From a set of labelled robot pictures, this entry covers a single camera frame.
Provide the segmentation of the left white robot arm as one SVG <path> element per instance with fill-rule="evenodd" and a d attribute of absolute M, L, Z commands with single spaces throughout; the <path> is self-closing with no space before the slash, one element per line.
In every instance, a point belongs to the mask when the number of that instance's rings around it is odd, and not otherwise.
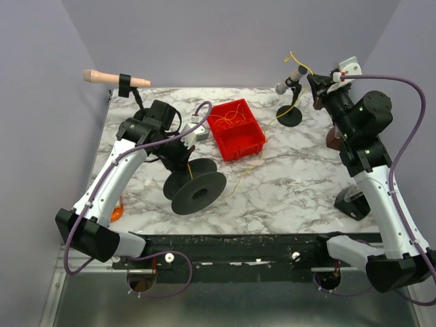
<path fill-rule="evenodd" d="M 158 157 L 171 171 L 187 165 L 202 120 L 170 133 L 177 112 L 171 105 L 155 100 L 149 108 L 141 108 L 123 121 L 110 155 L 90 187 L 71 209 L 62 208 L 57 213 L 55 222 L 65 242 L 63 264 L 69 274 L 73 273 L 69 268 L 70 249 L 100 262 L 112 257 L 142 256 L 145 239 L 111 230 L 111 217 L 127 184 L 149 155 Z"/>

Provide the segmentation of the red plastic bin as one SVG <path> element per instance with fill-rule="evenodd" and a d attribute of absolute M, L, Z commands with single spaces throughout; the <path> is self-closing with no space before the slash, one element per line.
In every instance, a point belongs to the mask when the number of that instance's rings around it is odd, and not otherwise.
<path fill-rule="evenodd" d="M 266 143 L 245 99 L 213 106 L 207 121 L 224 161 L 260 154 Z"/>

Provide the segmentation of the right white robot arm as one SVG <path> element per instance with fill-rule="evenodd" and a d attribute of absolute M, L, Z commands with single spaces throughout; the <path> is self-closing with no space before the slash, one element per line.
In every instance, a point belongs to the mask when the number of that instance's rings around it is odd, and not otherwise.
<path fill-rule="evenodd" d="M 357 76 L 331 72 L 308 75 L 313 107 L 326 109 L 343 143 L 339 154 L 375 217 L 382 248 L 373 248 L 333 232 L 319 237 L 324 253 L 366 273 L 381 293 L 421 283 L 435 276 L 435 250 L 415 225 L 394 177 L 399 158 L 390 158 L 379 134 L 393 120 L 392 102 L 370 91 L 357 103 L 349 96 L 349 82 Z"/>

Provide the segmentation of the orange tape dispenser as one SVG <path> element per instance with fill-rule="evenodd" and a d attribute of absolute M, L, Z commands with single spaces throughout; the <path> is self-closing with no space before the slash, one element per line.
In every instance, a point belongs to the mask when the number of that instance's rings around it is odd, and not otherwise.
<path fill-rule="evenodd" d="M 112 212 L 110 221 L 115 222 L 119 220 L 124 213 L 124 206 L 122 204 L 117 204 Z"/>

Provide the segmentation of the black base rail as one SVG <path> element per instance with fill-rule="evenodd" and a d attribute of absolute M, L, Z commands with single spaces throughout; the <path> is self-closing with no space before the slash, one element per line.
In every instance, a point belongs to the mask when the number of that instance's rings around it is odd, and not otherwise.
<path fill-rule="evenodd" d="M 150 235 L 144 256 L 112 267 L 133 275 L 156 266 L 160 283 L 308 282 L 338 263 L 314 234 Z"/>

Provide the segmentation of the beige microphone on stand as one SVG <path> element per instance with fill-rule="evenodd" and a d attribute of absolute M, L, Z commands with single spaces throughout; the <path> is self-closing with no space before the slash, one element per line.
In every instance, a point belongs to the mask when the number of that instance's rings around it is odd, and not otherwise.
<path fill-rule="evenodd" d="M 113 84 L 119 87 L 119 97 L 128 98 L 132 93 L 140 110 L 144 110 L 138 89 L 150 87 L 151 82 L 143 78 L 134 78 L 127 74 L 109 74 L 95 69 L 85 69 L 82 79 L 93 84 Z"/>

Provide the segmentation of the brown wooden metronome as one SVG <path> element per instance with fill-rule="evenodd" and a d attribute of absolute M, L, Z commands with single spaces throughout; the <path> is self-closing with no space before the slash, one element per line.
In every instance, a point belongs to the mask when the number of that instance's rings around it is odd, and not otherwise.
<path fill-rule="evenodd" d="M 330 149 L 339 151 L 343 144 L 343 137 L 336 126 L 333 126 L 326 136 L 326 146 Z"/>

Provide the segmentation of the grey cable spool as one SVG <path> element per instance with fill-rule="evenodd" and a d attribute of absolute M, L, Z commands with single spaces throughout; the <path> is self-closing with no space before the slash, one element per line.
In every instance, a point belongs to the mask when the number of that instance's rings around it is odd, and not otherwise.
<path fill-rule="evenodd" d="M 163 186 L 163 194 L 177 215 L 190 215 L 206 208 L 222 194 L 227 183 L 212 159 L 194 159 L 188 164 L 185 170 L 171 173 Z"/>

